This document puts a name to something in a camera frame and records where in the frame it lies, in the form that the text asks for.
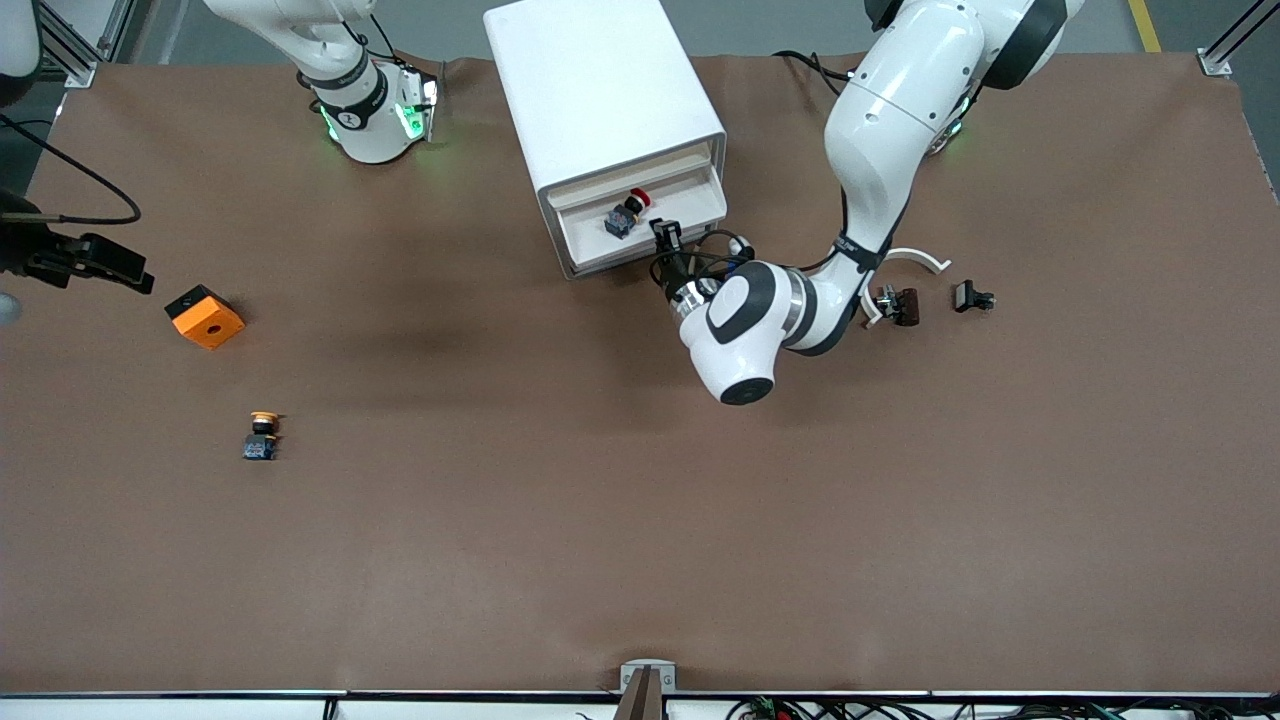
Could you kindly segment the yellow push button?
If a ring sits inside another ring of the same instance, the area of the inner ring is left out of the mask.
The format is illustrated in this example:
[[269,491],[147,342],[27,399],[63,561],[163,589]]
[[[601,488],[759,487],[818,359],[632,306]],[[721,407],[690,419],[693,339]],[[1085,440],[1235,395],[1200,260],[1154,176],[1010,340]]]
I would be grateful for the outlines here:
[[270,461],[276,455],[282,416],[276,413],[252,413],[250,433],[244,437],[242,459]]

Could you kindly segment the brown table mat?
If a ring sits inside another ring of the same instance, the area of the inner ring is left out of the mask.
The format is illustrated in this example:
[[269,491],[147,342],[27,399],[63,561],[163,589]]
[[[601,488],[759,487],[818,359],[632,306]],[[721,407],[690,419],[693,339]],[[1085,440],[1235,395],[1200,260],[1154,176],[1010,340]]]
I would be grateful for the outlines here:
[[[1280,691],[1280,206],[1234,83],[987,94],[897,233],[954,266],[884,269],[922,324],[746,407],[645,264],[563,277],[492,63],[438,127],[353,164],[283,67],[67,96],[157,281],[0,279],[0,691]],[[164,310],[197,284],[246,322],[215,350]]]

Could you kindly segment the small brown metal part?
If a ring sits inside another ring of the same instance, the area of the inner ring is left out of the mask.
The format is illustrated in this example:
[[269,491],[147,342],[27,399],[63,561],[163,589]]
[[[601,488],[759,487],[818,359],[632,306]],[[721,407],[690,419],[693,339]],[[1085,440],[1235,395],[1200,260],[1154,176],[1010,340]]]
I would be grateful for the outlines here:
[[899,327],[915,327],[920,323],[919,297],[915,288],[896,290],[891,284],[882,287],[874,297],[876,307],[882,320]]

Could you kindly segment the white curved plastic part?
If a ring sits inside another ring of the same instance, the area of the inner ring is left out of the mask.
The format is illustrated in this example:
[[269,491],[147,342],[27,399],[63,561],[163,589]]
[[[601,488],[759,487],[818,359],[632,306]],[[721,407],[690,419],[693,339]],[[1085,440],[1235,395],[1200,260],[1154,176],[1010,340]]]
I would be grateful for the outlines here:
[[[874,272],[872,272],[870,278],[874,278],[879,270],[886,269],[888,264],[897,261],[915,264],[929,272],[932,275],[941,275],[954,264],[954,261],[950,259],[942,260],[919,249],[910,249],[910,247],[891,249],[879,261],[879,266]],[[874,304],[874,297],[879,293],[874,293],[872,290],[864,290],[861,292],[860,310],[864,315],[864,320],[861,323],[861,327],[864,329],[870,329],[872,327],[882,322],[881,315]]]

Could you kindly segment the red push button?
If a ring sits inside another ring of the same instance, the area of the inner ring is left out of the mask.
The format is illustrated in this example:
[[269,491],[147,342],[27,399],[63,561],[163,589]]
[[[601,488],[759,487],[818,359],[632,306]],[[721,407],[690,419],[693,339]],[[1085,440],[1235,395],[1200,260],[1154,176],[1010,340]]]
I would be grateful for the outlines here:
[[605,214],[603,220],[605,232],[618,240],[625,240],[650,205],[652,199],[645,190],[631,188],[627,196]]

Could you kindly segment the aluminium frame profile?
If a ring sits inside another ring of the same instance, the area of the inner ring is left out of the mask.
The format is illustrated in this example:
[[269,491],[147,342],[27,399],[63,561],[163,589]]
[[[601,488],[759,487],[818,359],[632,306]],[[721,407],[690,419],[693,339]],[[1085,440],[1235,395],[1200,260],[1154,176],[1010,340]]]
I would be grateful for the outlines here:
[[67,88],[88,88],[99,65],[124,56],[140,0],[36,0],[46,58]]
[[1280,0],[1252,0],[1251,5],[1207,47],[1196,51],[1204,76],[1225,78],[1233,74],[1230,59],[1247,40],[1280,12]]

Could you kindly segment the grey metal bracket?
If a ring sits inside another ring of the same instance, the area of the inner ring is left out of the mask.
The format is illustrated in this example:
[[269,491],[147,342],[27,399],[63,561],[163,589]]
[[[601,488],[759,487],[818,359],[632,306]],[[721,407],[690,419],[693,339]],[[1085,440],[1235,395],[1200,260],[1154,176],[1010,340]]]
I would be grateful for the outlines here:
[[634,659],[620,667],[620,693],[625,693],[635,680],[646,680],[648,687],[655,687],[662,694],[678,691],[677,666],[664,659]]

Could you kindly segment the orange and black box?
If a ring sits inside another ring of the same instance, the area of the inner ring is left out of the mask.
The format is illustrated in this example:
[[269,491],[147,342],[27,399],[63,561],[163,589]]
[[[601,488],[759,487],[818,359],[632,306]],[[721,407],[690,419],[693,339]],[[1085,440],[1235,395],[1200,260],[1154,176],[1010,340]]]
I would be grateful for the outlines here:
[[188,290],[164,310],[178,334],[206,350],[220,347],[246,328],[241,314],[205,284]]

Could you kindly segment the white table edge rail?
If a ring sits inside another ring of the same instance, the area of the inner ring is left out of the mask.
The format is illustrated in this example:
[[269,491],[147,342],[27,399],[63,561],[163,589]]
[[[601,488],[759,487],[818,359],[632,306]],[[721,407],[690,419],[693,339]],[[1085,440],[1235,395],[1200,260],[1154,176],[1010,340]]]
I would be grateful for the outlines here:
[[[0,693],[0,720],[612,720],[618,691]],[[666,720],[1280,720],[1280,691],[677,691]]]

